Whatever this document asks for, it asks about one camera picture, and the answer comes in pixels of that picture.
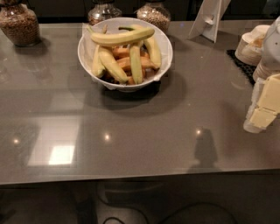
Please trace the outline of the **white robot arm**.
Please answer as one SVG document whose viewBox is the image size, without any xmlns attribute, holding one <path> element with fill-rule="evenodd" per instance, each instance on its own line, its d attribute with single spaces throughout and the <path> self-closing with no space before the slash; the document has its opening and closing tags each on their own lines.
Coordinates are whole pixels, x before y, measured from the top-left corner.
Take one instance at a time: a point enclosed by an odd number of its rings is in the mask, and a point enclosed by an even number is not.
<svg viewBox="0 0 280 224">
<path fill-rule="evenodd" d="M 273 72 L 257 78 L 243 128 L 251 133 L 265 130 L 280 114 L 280 17 L 269 27 L 262 42 L 259 67 Z"/>
</svg>

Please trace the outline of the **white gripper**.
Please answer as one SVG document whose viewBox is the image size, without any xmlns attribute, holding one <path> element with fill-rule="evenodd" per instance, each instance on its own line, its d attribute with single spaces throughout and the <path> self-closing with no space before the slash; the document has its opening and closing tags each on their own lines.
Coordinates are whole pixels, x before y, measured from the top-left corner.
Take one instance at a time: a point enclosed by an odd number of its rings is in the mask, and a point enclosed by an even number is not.
<svg viewBox="0 0 280 224">
<path fill-rule="evenodd" d="M 265 130 L 280 112 L 280 73 L 267 80 L 258 78 L 251 95 L 243 128 L 250 133 Z"/>
</svg>

